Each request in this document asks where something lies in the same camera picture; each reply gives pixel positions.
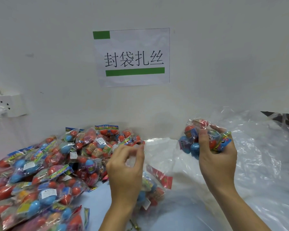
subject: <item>plastic sheet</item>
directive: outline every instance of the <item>plastic sheet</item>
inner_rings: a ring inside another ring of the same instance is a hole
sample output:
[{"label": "plastic sheet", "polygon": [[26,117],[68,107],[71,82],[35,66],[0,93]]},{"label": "plastic sheet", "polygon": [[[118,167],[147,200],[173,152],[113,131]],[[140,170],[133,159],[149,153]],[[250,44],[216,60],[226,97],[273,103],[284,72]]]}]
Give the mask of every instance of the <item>plastic sheet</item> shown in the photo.
[{"label": "plastic sheet", "polygon": [[[232,133],[238,151],[235,186],[240,196],[273,231],[289,231],[289,127],[285,120],[282,124],[273,121],[276,115],[266,117],[261,112],[224,108],[207,120]],[[175,206],[187,206],[192,201],[196,207],[203,202],[213,215],[205,211],[205,217],[197,214],[199,223],[204,222],[213,231],[232,230],[208,190],[199,162],[180,150],[177,140],[147,140],[145,151],[145,163],[166,171],[173,183],[162,203],[138,216],[140,227],[149,229],[157,215],[171,213]]]}]

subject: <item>power strip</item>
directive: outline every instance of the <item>power strip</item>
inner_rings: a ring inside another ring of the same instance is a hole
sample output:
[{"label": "power strip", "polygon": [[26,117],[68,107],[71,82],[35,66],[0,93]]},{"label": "power strip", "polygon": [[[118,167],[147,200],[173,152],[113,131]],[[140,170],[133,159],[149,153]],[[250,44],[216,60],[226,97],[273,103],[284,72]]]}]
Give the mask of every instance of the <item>power strip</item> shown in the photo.
[{"label": "power strip", "polygon": [[20,94],[0,95],[0,117],[19,117],[27,114]]}]

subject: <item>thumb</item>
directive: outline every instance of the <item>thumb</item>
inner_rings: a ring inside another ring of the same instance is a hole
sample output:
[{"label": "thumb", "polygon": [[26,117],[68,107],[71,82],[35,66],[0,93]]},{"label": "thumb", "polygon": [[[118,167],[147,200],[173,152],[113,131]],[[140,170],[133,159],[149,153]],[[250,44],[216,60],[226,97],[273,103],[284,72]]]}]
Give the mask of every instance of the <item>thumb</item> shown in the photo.
[{"label": "thumb", "polygon": [[145,161],[144,147],[145,147],[144,145],[140,145],[136,153],[136,162],[135,162],[134,168],[137,171],[143,170],[144,161]]},{"label": "thumb", "polygon": [[206,129],[200,129],[198,132],[198,141],[200,146],[200,154],[211,153],[209,147],[209,136]]}]

